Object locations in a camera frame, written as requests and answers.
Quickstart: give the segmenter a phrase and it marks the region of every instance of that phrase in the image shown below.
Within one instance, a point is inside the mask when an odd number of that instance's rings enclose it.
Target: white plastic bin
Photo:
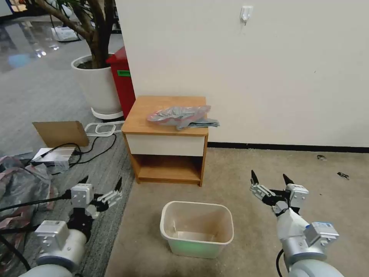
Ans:
[[[161,212],[160,232],[176,255],[214,259],[234,236],[223,205],[172,201]]]

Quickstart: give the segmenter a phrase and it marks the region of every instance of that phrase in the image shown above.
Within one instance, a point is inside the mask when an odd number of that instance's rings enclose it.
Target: cardboard sheet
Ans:
[[[79,121],[33,122],[38,134],[47,147],[56,147],[73,142],[79,146],[88,146],[89,139]]]

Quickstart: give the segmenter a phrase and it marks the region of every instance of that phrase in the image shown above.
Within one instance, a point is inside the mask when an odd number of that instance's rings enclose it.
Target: white drawer front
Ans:
[[[129,135],[131,154],[202,156],[205,137]]]

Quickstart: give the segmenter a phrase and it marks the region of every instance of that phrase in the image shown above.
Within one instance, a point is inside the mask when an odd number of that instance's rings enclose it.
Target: white wall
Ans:
[[[369,1],[116,5],[136,95],[206,96],[209,141],[369,147]]]
[[[5,0],[0,0],[0,17],[11,14],[12,10],[9,8],[8,3]]]

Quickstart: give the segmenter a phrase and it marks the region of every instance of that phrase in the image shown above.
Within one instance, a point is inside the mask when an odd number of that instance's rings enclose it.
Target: wooden nightstand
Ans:
[[[149,122],[149,114],[171,106],[206,105],[205,97],[140,96],[122,132],[137,183],[181,183],[202,186],[208,128],[162,126]]]

